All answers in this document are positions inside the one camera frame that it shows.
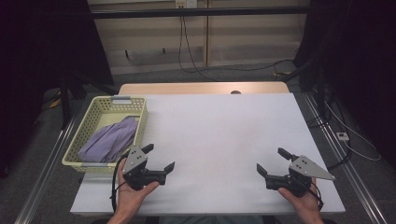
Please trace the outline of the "white wall outlet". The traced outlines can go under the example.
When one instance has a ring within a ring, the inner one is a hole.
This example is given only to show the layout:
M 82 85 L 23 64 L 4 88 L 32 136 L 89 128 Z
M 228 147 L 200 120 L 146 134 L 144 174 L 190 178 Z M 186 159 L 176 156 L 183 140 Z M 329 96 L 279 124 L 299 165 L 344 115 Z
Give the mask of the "white wall outlet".
M 197 0 L 175 0 L 176 8 L 197 8 Z

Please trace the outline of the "metal floor rail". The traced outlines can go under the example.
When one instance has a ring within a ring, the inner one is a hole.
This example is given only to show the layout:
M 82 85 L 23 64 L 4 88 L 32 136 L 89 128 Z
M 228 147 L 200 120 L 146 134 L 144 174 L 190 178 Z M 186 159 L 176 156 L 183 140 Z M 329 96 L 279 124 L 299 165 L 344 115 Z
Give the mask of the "metal floor rail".
M 51 149 L 49 157 L 46 160 L 46 163 L 42 171 L 40 172 L 40 175 L 35 182 L 33 189 L 30 191 L 28 198 L 23 204 L 14 224 L 30 224 L 33 220 L 35 212 L 48 188 L 53 171 L 58 163 L 58 160 L 61 158 L 61 154 L 64 150 L 66 141 L 75 126 L 76 119 L 72 118 L 60 130 L 58 138 Z
M 352 190 L 350 196 L 357 199 L 358 204 L 364 210 L 362 215 L 369 218 L 370 224 L 390 224 L 368 185 L 363 181 L 363 175 L 358 172 L 358 167 L 354 164 L 354 161 L 359 159 L 376 165 L 381 161 L 381 156 L 379 154 L 365 155 L 352 147 L 350 140 L 363 142 L 370 149 L 375 149 L 375 146 L 347 125 L 339 106 L 333 109 L 324 102 L 324 112 L 320 114 L 319 103 L 315 96 L 311 93 L 304 93 L 303 97 L 313 116 L 308 121 L 308 127 L 314 134 L 314 140 L 326 167 L 332 174 L 336 174 L 335 186 L 341 199 L 346 195 L 347 189 Z M 349 140 L 340 141 L 336 136 L 337 133 L 347 133 Z

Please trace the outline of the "pale yellow perforated plastic basket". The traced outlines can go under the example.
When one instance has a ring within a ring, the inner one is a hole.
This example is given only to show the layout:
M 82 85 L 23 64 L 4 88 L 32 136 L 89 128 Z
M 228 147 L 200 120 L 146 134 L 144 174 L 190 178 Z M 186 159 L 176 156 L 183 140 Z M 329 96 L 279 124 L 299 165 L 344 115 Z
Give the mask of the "pale yellow perforated plastic basket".
M 94 97 L 79 124 L 78 129 L 64 153 L 62 164 L 70 166 L 81 173 L 111 173 L 116 162 L 85 162 L 78 157 L 78 152 L 94 133 L 103 127 L 118 123 L 128 116 L 134 117 L 137 128 L 134 141 L 125 149 L 141 146 L 148 117 L 146 99 L 132 96 L 97 96 Z

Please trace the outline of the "person's left hand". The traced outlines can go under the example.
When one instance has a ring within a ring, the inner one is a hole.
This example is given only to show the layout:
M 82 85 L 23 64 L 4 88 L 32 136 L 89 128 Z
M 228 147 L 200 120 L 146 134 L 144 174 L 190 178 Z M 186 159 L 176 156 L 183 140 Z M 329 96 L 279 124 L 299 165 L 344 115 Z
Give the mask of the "person's left hand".
M 120 162 L 120 167 L 118 169 L 118 205 L 116 210 L 116 215 L 122 217 L 123 219 L 132 218 L 139 210 L 142 202 L 145 198 L 156 188 L 160 186 L 158 182 L 152 182 L 145 186 L 143 189 L 135 190 L 132 189 L 123 177 L 123 167 L 126 160 L 122 159 Z

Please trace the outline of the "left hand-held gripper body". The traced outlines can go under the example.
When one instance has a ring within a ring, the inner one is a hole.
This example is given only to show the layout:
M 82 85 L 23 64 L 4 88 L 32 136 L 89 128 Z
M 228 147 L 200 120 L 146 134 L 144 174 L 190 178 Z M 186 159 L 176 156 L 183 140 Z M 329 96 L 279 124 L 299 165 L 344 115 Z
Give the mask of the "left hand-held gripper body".
M 132 147 L 123 167 L 123 177 L 127 184 L 135 190 L 140 190 L 157 180 L 157 173 L 146 168 L 148 154 L 140 147 Z

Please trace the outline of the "purple pants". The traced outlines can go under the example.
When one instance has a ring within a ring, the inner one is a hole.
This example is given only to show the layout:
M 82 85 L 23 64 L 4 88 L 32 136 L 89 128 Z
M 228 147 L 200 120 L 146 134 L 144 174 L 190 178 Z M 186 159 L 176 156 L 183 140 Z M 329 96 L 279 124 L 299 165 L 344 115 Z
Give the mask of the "purple pants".
M 133 141 L 138 122 L 134 116 L 107 125 L 94 133 L 79 150 L 83 162 L 113 162 Z

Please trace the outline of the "white table mat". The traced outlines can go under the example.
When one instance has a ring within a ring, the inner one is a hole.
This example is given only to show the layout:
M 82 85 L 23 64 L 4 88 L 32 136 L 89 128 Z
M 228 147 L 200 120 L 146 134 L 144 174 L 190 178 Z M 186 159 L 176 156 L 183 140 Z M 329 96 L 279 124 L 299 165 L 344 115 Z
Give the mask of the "white table mat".
M 143 202 L 142 216 L 290 214 L 257 168 L 287 174 L 281 147 L 324 163 L 291 93 L 150 95 L 147 108 L 147 167 L 175 169 Z

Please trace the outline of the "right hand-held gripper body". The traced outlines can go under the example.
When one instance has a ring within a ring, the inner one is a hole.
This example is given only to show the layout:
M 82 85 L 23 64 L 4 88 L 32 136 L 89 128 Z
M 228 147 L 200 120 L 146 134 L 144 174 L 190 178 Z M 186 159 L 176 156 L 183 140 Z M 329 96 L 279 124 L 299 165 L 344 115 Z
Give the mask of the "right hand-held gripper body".
M 286 156 L 285 159 L 290 161 L 289 173 L 283 176 L 282 184 L 277 189 L 287 189 L 298 198 L 303 197 L 310 190 L 312 178 L 335 180 L 332 174 L 304 155 Z

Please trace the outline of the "black tripod stand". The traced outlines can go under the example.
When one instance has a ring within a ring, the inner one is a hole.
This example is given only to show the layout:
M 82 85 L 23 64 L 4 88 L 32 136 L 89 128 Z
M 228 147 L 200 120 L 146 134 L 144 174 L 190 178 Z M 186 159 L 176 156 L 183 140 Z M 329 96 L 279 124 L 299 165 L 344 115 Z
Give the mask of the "black tripod stand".
M 63 126 L 64 130 L 71 121 L 72 115 L 70 112 L 69 94 L 72 94 L 77 99 L 84 99 L 87 92 L 83 88 L 84 84 L 89 84 L 97 90 L 105 92 L 109 95 L 115 95 L 117 92 L 108 87 L 106 84 L 101 84 L 92 77 L 88 77 L 78 70 L 71 70 L 70 72 L 62 71 L 60 73 L 60 93 L 63 111 Z

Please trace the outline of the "black curtain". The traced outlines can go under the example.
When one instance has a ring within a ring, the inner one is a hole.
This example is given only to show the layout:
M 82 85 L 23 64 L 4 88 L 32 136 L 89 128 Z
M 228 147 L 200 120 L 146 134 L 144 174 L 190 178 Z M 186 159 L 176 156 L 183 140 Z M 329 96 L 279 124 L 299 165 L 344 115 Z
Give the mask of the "black curtain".
M 113 83 L 88 0 L 0 0 L 0 178 L 33 129 L 45 91 L 83 98 Z
M 333 10 L 307 14 L 294 64 L 307 62 L 337 23 L 320 62 L 325 79 L 396 168 L 396 0 L 306 1 Z

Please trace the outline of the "light wooden table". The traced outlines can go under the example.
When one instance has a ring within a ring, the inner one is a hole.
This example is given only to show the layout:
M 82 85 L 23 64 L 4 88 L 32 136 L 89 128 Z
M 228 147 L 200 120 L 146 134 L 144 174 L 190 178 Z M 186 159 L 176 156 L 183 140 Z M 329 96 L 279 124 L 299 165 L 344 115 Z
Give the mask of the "light wooden table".
M 259 81 L 124 84 L 120 87 L 119 94 L 249 94 L 289 92 L 289 88 L 283 82 Z

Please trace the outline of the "black horizontal metal bar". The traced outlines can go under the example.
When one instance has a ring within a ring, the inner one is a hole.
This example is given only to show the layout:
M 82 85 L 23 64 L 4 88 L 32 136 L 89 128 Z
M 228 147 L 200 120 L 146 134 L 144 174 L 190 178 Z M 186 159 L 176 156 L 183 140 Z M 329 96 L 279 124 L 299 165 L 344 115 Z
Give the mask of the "black horizontal metal bar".
M 305 14 L 313 7 L 219 7 L 219 8 L 176 8 L 150 10 L 97 10 L 91 12 L 94 19 L 210 17 L 232 15 L 289 15 Z

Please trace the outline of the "person's right hand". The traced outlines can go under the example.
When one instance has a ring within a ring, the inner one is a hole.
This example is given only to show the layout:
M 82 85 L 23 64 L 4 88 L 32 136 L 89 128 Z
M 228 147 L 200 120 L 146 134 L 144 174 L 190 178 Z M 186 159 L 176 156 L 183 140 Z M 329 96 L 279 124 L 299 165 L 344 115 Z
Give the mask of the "person's right hand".
M 294 196 L 287 189 L 279 188 L 277 190 L 279 194 L 292 205 L 292 207 L 295 210 L 295 213 L 302 222 L 303 222 L 303 218 L 321 217 L 318 206 L 318 199 L 316 198 L 317 190 L 315 184 L 316 184 L 316 180 L 312 179 L 312 184 L 310 189 L 314 192 L 314 194 L 307 192 L 301 198 Z

